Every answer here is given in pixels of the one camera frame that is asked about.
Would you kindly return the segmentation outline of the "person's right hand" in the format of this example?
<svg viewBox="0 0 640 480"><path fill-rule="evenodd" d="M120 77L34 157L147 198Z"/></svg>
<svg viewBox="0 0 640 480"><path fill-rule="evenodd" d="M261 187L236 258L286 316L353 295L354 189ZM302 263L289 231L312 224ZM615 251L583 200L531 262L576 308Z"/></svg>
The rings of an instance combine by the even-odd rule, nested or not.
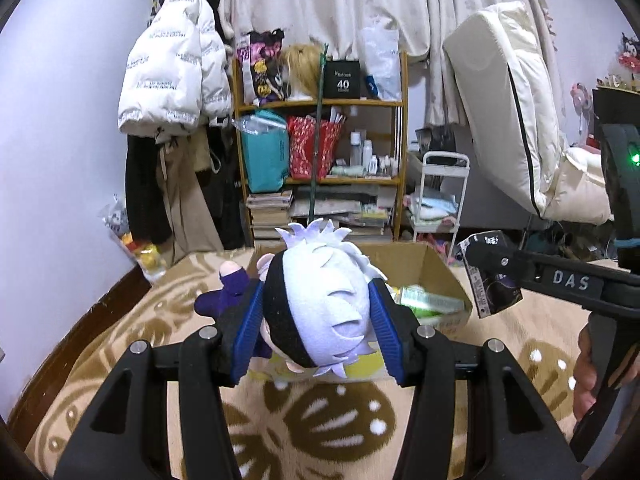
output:
<svg viewBox="0 0 640 480"><path fill-rule="evenodd" d="M591 339L588 326L585 326L579 333L578 348L579 356L573 372L576 382L573 394L573 413L577 420L582 420L596 403L593 390L598 381L597 371L591 359Z"/></svg>

